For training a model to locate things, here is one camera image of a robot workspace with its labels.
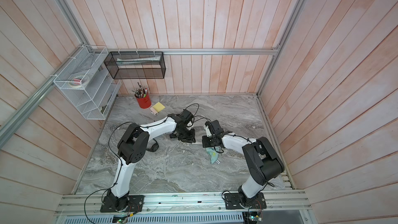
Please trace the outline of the teal microfiber cloth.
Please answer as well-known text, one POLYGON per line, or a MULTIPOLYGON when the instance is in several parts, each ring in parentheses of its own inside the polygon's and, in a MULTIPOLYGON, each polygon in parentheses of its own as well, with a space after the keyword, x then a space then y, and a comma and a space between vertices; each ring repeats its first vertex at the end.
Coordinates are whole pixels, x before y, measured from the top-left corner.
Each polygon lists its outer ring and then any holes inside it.
POLYGON ((220 161, 218 160, 219 151, 220 151, 219 147, 206 148, 206 152, 210 155, 210 163, 211 164, 215 164, 215 163, 219 164, 220 163, 220 161))

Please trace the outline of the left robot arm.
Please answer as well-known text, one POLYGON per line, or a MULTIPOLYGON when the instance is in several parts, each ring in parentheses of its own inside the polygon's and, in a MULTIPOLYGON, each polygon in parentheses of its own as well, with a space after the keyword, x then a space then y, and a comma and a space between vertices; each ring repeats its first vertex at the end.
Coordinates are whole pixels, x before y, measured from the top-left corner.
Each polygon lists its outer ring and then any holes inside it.
POLYGON ((149 141, 169 134, 171 139, 185 143, 195 143, 195 130, 192 128, 194 115, 184 109, 179 114, 150 123, 138 125, 129 122, 129 126, 120 139, 117 148, 118 169, 113 185, 107 190, 105 204, 110 204, 118 212, 124 210, 129 202, 130 180, 136 164, 144 157, 149 141))

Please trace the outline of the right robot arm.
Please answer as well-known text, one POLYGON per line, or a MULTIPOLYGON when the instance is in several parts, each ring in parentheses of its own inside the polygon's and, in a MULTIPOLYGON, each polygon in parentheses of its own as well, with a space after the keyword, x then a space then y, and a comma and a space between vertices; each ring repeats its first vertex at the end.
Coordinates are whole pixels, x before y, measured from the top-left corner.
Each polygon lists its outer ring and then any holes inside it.
POLYGON ((238 193, 226 192, 224 198, 231 197, 233 201, 246 206, 254 202, 267 185, 272 185, 271 179, 285 171, 282 159, 267 138, 251 139, 225 131, 217 120, 205 122, 204 128, 204 148, 210 148, 216 153, 223 153, 225 149, 234 150, 244 156, 248 166, 250 176, 239 187, 238 193))

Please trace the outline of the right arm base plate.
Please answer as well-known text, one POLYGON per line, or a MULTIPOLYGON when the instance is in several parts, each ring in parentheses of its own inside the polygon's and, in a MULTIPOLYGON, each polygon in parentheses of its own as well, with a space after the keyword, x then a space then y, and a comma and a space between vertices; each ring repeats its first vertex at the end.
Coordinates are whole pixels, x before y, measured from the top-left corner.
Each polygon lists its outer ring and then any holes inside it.
POLYGON ((264 194, 259 192, 253 198, 247 198, 243 193, 231 193, 224 191, 221 194, 226 209, 266 209, 264 194))

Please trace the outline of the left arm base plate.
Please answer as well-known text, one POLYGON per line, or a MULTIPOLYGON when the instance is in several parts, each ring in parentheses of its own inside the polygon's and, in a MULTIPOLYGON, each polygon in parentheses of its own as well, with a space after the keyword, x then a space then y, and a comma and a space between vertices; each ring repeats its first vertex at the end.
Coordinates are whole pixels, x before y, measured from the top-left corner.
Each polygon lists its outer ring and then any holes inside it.
POLYGON ((113 212, 141 212, 145 196, 143 195, 125 195, 121 198, 115 197, 112 193, 104 198, 101 206, 101 213, 113 212))

